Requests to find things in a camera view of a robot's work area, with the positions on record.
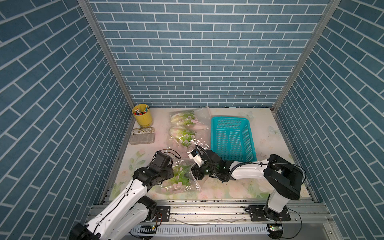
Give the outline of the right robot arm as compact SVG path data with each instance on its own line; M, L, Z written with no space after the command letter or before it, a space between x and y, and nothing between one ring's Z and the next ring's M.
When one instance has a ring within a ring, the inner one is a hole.
M269 195L264 212L280 214L290 200L299 200L306 174L304 170L278 155L270 155L267 160L256 162L225 161L212 150L196 146L189 153L195 162L193 177L201 181L206 176L222 183L242 179L265 179L274 188Z

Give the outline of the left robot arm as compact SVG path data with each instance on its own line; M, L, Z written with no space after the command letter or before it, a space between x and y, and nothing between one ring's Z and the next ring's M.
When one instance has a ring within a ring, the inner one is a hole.
M157 203L148 191L174 177L173 158L181 156L174 150L156 151L152 161L135 170L122 192L96 217L82 225L76 224L70 240L121 240L141 222L158 221Z

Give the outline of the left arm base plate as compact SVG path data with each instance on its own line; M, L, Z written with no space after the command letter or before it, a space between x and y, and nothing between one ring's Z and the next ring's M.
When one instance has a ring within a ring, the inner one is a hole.
M171 207L170 206L157 206L156 209L149 210L147 218L144 222L147 223L167 223L170 220Z

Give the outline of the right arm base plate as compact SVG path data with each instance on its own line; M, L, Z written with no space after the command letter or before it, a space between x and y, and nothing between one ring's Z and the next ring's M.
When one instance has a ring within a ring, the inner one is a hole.
M289 222L291 217L288 208L284 206L281 213L270 210L267 206L250 205L247 207L252 222Z

